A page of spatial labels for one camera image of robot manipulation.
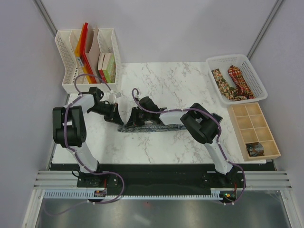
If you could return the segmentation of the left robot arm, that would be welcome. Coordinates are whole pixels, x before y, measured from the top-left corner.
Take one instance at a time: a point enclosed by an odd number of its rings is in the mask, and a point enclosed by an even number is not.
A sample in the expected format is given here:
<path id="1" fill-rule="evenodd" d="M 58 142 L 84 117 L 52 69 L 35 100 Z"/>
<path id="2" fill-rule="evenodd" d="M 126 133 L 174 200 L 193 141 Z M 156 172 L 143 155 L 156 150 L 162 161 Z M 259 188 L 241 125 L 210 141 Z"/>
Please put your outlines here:
<path id="1" fill-rule="evenodd" d="M 98 171 L 99 162 L 86 144 L 84 114 L 93 112 L 102 115 L 106 122 L 123 126 L 116 102 L 120 96 L 120 93 L 111 90 L 109 99 L 102 101 L 103 91 L 91 87 L 88 92 L 79 93 L 70 104 L 55 107 L 52 111 L 54 142 L 72 154 L 82 173 L 89 173 L 87 180 L 94 187 L 103 184 L 104 175 Z"/>

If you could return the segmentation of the blue grey floral tie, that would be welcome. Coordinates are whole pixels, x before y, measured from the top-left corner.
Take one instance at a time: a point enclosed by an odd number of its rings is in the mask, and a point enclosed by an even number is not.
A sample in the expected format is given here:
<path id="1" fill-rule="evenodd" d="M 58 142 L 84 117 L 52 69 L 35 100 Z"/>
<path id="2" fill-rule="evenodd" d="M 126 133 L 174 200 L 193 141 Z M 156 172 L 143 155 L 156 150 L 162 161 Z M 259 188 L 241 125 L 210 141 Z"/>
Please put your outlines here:
<path id="1" fill-rule="evenodd" d="M 117 131 L 120 133 L 154 133 L 186 130 L 184 125 L 145 125 L 145 126 L 119 126 Z"/>

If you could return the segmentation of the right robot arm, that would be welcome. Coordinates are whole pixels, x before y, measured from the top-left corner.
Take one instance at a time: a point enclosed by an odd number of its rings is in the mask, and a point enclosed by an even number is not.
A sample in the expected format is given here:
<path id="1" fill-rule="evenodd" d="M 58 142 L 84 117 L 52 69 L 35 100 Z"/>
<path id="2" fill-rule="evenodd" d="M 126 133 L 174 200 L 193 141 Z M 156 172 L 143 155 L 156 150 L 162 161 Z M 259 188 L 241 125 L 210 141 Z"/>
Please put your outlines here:
<path id="1" fill-rule="evenodd" d="M 194 103 L 185 110 L 159 108 L 151 98 L 135 98 L 137 107 L 133 107 L 128 122 L 119 129 L 125 133 L 168 132 L 187 130 L 195 141 L 203 144 L 213 160 L 218 183 L 230 186 L 237 176 L 237 170 L 229 161 L 219 142 L 222 117 L 209 113 L 203 106 Z"/>

